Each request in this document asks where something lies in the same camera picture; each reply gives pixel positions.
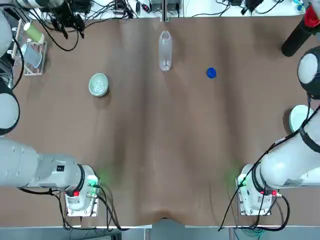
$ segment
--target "bottle cap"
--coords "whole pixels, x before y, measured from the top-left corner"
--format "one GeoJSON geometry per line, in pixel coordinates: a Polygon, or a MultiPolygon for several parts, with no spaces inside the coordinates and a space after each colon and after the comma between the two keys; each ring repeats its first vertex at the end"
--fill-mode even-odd
{"type": "Polygon", "coordinates": [[[213,67],[209,67],[206,71],[206,75],[208,76],[208,78],[214,79],[217,76],[217,72],[213,67]]]}

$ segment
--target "cup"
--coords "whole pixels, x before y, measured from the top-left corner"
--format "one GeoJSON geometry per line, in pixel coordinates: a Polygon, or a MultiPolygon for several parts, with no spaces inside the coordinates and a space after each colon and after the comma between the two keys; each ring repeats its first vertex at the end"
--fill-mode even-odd
{"type": "Polygon", "coordinates": [[[37,68],[42,60],[42,54],[33,49],[29,44],[23,44],[21,47],[24,61],[31,64],[34,68],[37,68]]]}
{"type": "Polygon", "coordinates": [[[43,44],[45,40],[45,35],[40,32],[35,26],[33,26],[30,22],[27,22],[23,30],[29,36],[29,38],[37,45],[43,44]]]}

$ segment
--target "white bowl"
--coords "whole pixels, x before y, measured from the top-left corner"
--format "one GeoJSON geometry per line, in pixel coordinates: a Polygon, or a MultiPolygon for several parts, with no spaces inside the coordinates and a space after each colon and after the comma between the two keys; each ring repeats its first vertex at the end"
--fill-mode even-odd
{"type": "Polygon", "coordinates": [[[89,81],[89,91],[93,96],[102,97],[108,90],[108,78],[103,73],[96,73],[89,81]]]}
{"type": "MultiPolygon", "coordinates": [[[[308,107],[306,105],[297,105],[292,109],[289,116],[289,126],[292,132],[295,132],[300,128],[307,117],[307,113],[308,107]]],[[[310,118],[313,113],[314,111],[310,108],[308,118],[310,118]]]]}

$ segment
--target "table surface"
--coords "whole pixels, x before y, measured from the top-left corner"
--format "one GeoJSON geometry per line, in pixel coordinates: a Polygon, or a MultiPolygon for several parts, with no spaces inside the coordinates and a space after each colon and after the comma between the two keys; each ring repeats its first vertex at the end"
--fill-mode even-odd
{"type": "MultiPolygon", "coordinates": [[[[293,57],[280,51],[300,19],[135,19],[92,25],[74,51],[50,43],[44,75],[21,80],[14,91],[20,121],[7,137],[93,167],[112,193],[122,226],[161,218],[219,226],[235,190],[234,177],[286,135],[285,112],[307,102],[296,69],[316,39],[293,57]],[[163,30],[173,38],[168,72],[160,71],[158,62],[163,30]],[[217,71],[215,79],[206,76],[210,66],[217,71]],[[89,93],[95,73],[108,77],[105,97],[89,93]]],[[[68,40],[54,36],[65,48],[75,42],[75,33],[68,40]]],[[[319,188],[284,194],[291,205],[289,225],[320,225],[319,188]]],[[[0,188],[0,202],[0,226],[62,225],[54,197],[0,188]]],[[[238,218],[233,206],[235,217],[230,211],[226,226],[255,220],[238,218]]],[[[280,225],[278,212],[261,217],[261,224],[280,225]]],[[[98,217],[84,218],[82,224],[105,226],[105,217],[100,204],[98,217]]]]}

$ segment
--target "clear plastic bottle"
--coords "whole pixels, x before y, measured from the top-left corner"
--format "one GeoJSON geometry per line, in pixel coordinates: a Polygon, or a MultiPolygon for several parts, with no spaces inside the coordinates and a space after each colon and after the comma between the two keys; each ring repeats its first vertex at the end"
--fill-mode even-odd
{"type": "Polygon", "coordinates": [[[169,71],[172,62],[172,37],[163,31],[159,37],[159,67],[163,72],[169,71]]]}

